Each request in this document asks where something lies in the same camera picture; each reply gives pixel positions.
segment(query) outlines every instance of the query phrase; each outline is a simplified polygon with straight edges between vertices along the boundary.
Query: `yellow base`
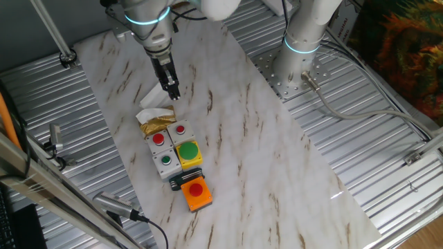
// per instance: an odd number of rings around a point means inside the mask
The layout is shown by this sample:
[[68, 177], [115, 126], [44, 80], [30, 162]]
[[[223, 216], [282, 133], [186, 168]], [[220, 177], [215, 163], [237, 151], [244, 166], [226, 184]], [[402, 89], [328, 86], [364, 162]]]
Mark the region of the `yellow base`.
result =
[[180, 156], [180, 147], [181, 147], [181, 145], [177, 146], [177, 154], [178, 154], [178, 156], [179, 156], [179, 160], [180, 160], [181, 167], [183, 168], [183, 170], [189, 169], [189, 168], [191, 168], [192, 166], [200, 165], [200, 164], [203, 163], [203, 157], [201, 156], [201, 153], [200, 153], [200, 147], [199, 147], [199, 144], [197, 144], [197, 142], [195, 142], [195, 141], [192, 141], [191, 143], [195, 144], [195, 145], [197, 146], [197, 149], [199, 150], [197, 156], [194, 157], [194, 158], [191, 159], [191, 160], [183, 159], [183, 158]]

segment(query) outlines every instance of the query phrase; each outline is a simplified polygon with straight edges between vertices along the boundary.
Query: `gray cable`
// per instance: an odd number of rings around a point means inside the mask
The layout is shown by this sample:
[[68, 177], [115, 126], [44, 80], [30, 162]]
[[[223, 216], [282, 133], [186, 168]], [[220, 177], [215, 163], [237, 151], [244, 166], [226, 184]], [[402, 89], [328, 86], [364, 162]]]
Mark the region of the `gray cable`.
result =
[[411, 121], [414, 125], [417, 125], [417, 127], [419, 127], [422, 131], [424, 131], [429, 137], [431, 137], [431, 138], [435, 137], [433, 132], [430, 129], [428, 129], [426, 126], [424, 126], [424, 124], [422, 124], [420, 121], [414, 119], [413, 117], [411, 117], [405, 113], [401, 113], [399, 111], [383, 110], [383, 111], [369, 111], [369, 112], [357, 114], [357, 115], [346, 115], [346, 114], [342, 114], [342, 113], [339, 113], [338, 111], [334, 110], [329, 105], [329, 103], [325, 99], [325, 96], [323, 96], [323, 94], [320, 91], [317, 91], [317, 94], [318, 94], [319, 98], [321, 99], [321, 101], [323, 102], [323, 104], [325, 105], [325, 107], [328, 108], [329, 111], [331, 111], [334, 115], [336, 115], [339, 118], [347, 119], [347, 120], [356, 120], [356, 119], [366, 118], [366, 117], [378, 115], [378, 114], [390, 114], [390, 115], [399, 116], [401, 118], [405, 118], [405, 119]]

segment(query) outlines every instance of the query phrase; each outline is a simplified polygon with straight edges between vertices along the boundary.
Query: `red button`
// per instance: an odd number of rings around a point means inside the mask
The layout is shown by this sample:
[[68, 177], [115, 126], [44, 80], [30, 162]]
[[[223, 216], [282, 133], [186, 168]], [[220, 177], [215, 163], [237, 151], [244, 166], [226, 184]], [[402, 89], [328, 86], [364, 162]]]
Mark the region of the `red button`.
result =
[[152, 137], [152, 141], [156, 145], [162, 145], [165, 142], [165, 137], [158, 133]]
[[183, 125], [179, 125], [175, 130], [179, 135], [185, 133], [185, 127]]
[[198, 183], [194, 183], [191, 185], [191, 187], [189, 188], [189, 193], [193, 196], [193, 197], [198, 197], [201, 196], [201, 193], [203, 193], [203, 187], [198, 184]]

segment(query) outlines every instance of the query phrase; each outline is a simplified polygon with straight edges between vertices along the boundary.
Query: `white marble board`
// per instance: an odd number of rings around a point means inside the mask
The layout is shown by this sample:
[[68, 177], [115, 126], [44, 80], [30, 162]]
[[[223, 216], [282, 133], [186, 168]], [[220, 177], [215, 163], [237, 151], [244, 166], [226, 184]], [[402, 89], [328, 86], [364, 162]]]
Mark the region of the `white marble board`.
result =
[[[380, 237], [227, 27], [179, 22], [173, 58], [213, 204], [192, 214], [162, 183], [135, 115], [158, 82], [133, 39], [75, 45], [145, 215], [170, 248], [362, 248]], [[152, 227], [159, 248], [163, 236]]]

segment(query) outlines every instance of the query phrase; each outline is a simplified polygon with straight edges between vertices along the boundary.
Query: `button box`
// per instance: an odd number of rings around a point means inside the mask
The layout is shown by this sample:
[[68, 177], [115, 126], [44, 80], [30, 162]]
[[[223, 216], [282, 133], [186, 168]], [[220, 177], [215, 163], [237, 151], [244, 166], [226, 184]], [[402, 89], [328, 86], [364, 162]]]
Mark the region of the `button box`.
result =
[[152, 160], [154, 160], [155, 167], [162, 180], [167, 180], [183, 172], [174, 149], [162, 151], [153, 156]]
[[187, 120], [180, 120], [168, 125], [168, 132], [171, 136], [174, 147], [177, 147], [184, 142], [195, 141], [194, 131]]
[[196, 212], [213, 203], [213, 196], [203, 177], [188, 181], [181, 186], [191, 212]]
[[200, 148], [197, 142], [185, 142], [177, 147], [177, 154], [183, 170], [190, 169], [192, 166], [203, 163]]
[[174, 148], [167, 130], [162, 130], [154, 135], [148, 136], [146, 142], [151, 149], [152, 155], [157, 155], [162, 151]]

